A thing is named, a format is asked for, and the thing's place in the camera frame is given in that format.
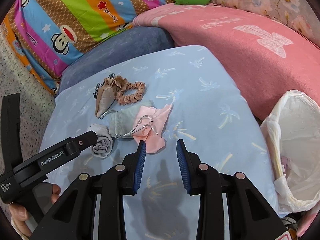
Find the person left hand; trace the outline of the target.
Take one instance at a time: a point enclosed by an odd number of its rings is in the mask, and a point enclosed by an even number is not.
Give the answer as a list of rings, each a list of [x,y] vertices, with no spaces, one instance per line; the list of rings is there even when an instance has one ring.
[[[54,204],[61,193],[61,187],[52,184],[51,201]],[[28,212],[25,207],[18,204],[10,204],[9,211],[11,213],[11,225],[22,239],[28,240],[32,234],[31,230],[25,223],[29,219]]]

